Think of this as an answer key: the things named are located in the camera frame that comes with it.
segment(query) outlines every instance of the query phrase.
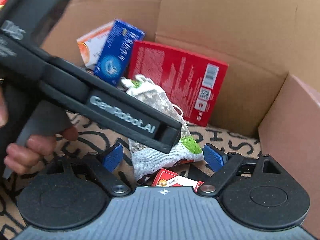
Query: screw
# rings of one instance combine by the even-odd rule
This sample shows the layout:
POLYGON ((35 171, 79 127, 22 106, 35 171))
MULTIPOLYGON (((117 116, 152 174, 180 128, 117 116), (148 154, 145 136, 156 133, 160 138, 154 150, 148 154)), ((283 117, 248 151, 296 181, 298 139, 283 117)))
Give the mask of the screw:
POLYGON ((201 185, 200 189, 204 193, 212 193, 212 192, 215 192, 216 187, 213 185, 201 185))
POLYGON ((114 193, 118 193, 118 194, 121 194, 121 193, 125 193, 128 191, 128 187, 125 186, 125 185, 114 185, 112 187, 112 191, 114 193))

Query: human hand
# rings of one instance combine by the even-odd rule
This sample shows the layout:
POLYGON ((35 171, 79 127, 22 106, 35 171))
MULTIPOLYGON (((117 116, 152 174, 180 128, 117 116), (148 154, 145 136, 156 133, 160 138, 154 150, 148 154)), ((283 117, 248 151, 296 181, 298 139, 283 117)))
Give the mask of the human hand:
MULTIPOLYGON (((2 91, 0 90, 0 127, 4 126, 7 121, 8 112, 2 91)), ((61 135, 67 140, 74 141, 78 138, 78 131, 72 126, 61 132, 61 135)), ((55 136, 31 135, 26 142, 26 147, 18 146, 16 143, 8 145, 4 164, 19 175, 25 174, 44 156, 52 154, 55 146, 55 136)))

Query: crosshair symbol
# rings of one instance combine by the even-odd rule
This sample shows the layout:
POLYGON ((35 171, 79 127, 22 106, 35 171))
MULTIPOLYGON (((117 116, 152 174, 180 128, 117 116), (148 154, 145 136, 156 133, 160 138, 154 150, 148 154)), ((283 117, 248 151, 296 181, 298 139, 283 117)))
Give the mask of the crosshair symbol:
POLYGON ((165 195, 167 193, 169 193, 169 190, 166 190, 165 188, 159 191, 161 194, 165 195))

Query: barcode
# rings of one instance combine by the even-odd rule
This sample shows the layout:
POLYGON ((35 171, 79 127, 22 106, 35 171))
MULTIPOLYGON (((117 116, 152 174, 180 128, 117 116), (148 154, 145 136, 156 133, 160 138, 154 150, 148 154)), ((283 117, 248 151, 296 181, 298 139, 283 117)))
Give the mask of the barcode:
POLYGON ((206 88, 200 88, 199 96, 198 98, 203 99, 205 101, 208 101, 211 95, 211 90, 206 88))
POLYGON ((214 83, 216 82, 216 78, 218 75, 219 68, 217 66, 208 64, 207 69, 204 74, 204 79, 202 81, 202 85, 207 88, 213 88, 214 83))

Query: red packaging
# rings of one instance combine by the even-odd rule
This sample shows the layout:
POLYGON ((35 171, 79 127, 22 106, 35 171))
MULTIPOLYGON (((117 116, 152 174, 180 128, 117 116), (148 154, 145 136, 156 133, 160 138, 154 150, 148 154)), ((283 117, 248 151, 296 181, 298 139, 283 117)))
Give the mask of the red packaging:
POLYGON ((136 41, 128 77, 151 78, 183 110, 186 121, 206 126, 227 68, 226 63, 189 51, 136 41))
POLYGON ((152 183, 152 187, 181 187, 191 186, 197 192, 197 189, 203 184, 202 181, 195 181, 192 179, 180 176, 178 173, 168 171, 166 169, 160 169, 155 180, 152 183))

